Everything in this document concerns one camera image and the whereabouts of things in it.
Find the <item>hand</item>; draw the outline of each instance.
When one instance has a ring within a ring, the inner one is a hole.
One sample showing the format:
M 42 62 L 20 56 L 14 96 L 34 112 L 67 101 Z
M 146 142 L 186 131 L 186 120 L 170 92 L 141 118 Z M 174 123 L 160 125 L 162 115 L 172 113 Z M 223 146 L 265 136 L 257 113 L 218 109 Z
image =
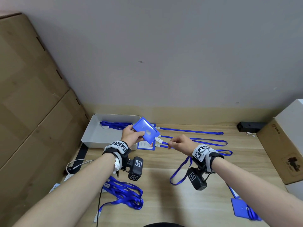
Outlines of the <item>hand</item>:
M 194 152 L 194 149 L 198 145 L 199 145 L 198 143 L 192 141 L 189 137 L 185 135 L 180 135 L 178 137 L 173 137 L 169 141 L 168 149 L 171 149 L 173 147 L 177 151 L 180 151 L 185 155 L 191 156 L 191 154 Z
M 123 129 L 121 141 L 126 142 L 129 148 L 134 143 L 143 141 L 144 138 L 142 137 L 145 134 L 145 131 L 136 132 L 132 125 L 128 125 L 126 128 Z

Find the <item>forearm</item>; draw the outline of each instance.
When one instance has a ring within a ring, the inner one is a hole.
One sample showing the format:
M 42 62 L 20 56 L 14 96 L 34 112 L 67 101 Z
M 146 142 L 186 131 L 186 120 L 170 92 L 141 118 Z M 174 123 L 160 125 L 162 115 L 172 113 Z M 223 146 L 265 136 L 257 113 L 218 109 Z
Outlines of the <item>forearm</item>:
M 75 226 L 114 170 L 107 153 L 34 205 L 14 226 Z
M 222 158 L 211 167 L 268 225 L 303 226 L 303 201 Z

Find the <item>wooden table surface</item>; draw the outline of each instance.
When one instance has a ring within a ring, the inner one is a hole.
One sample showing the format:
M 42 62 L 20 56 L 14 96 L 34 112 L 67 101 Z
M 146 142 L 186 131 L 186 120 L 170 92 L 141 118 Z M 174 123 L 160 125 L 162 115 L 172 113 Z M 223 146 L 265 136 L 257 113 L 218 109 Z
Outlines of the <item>wooden table surface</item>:
M 200 131 L 223 131 L 224 135 L 206 135 L 185 133 L 189 137 L 222 139 L 228 145 L 215 149 L 229 149 L 233 155 L 225 157 L 231 163 L 265 179 L 286 190 L 273 164 L 264 151 L 257 137 L 238 132 L 235 126 L 194 126 L 165 125 L 157 126 Z M 160 130 L 162 135 L 177 136 L 181 132 Z M 85 159 L 98 158 L 102 149 L 89 149 Z M 140 156 L 144 160 L 141 178 L 130 181 L 126 172 L 120 172 L 119 180 L 133 183 L 143 190 L 144 205 L 141 210 L 134 210 L 124 204 L 104 206 L 99 226 L 136 226 L 142 227 L 155 222 L 173 222 L 187 227 L 194 226 L 267 226 L 264 221 L 250 221 L 235 217 L 232 209 L 232 194 L 225 182 L 217 175 L 210 175 L 208 186 L 203 191 L 196 191 L 186 179 L 182 184 L 173 186 L 170 176 L 185 160 L 186 156 L 176 150 L 156 148 L 155 151 L 136 150 L 129 157 Z M 188 163 L 180 170 L 174 182 L 186 173 Z M 93 222 L 97 213 L 98 197 L 96 196 L 88 210 L 78 223 L 78 227 L 96 226 Z M 114 201 L 109 193 L 102 193 L 101 202 Z

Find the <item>blue badge holder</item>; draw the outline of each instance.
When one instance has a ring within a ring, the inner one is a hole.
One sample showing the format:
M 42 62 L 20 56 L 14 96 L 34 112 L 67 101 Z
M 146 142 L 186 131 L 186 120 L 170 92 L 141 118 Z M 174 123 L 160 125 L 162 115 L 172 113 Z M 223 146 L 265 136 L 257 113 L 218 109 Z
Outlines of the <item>blue badge holder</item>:
M 160 135 L 160 132 L 157 131 L 144 117 L 142 117 L 138 122 L 133 125 L 133 129 L 136 131 L 145 131 L 145 135 L 143 135 L 144 140 L 146 140 L 149 144 L 152 144 L 155 137 Z

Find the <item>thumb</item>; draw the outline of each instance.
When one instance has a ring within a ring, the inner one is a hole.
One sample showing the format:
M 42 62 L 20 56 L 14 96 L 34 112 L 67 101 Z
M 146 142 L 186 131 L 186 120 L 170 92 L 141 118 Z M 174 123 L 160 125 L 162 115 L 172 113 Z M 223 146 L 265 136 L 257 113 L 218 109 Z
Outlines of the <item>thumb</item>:
M 139 131 L 137 132 L 138 137 L 145 135 L 145 131 Z
M 176 148 L 178 148 L 178 143 L 170 141 L 169 142 L 169 146 L 171 146 L 171 147 L 173 147 L 173 148 L 176 149 Z

